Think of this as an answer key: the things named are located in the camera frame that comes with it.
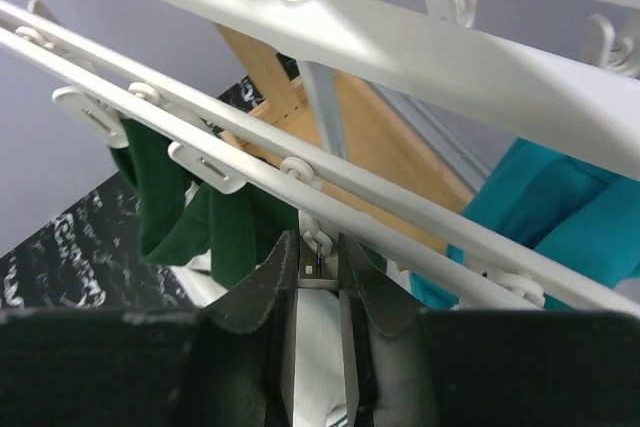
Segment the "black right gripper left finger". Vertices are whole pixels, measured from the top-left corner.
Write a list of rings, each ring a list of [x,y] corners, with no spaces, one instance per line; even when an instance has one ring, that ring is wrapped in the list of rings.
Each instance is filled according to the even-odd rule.
[[[298,237],[208,306],[1,314],[5,426],[287,426]]]

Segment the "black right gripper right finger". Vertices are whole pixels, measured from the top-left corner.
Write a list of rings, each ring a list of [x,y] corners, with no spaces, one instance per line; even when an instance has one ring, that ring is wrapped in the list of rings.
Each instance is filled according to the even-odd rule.
[[[432,310],[338,243],[353,426],[635,426],[639,322],[617,312]]]

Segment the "white plastic clip hanger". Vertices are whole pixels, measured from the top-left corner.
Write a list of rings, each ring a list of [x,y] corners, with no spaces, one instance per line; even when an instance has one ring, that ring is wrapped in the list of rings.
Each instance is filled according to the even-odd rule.
[[[637,81],[378,0],[162,0],[259,39],[287,56],[384,85],[627,177],[639,174]],[[637,314],[638,305],[414,193],[300,141],[171,77],[10,3],[1,43],[166,136],[197,149],[314,217],[420,271],[477,307],[528,302],[381,222],[152,107],[64,58],[65,52],[154,86],[165,98],[506,270],[529,275],[577,309]]]

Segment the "white hanger clip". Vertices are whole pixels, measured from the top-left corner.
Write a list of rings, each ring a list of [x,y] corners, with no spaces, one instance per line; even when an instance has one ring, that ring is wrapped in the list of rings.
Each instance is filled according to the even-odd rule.
[[[327,265],[327,260],[334,256],[333,240],[326,233],[306,229],[301,234],[297,287],[338,292],[340,281],[337,278],[337,269],[331,269]]]

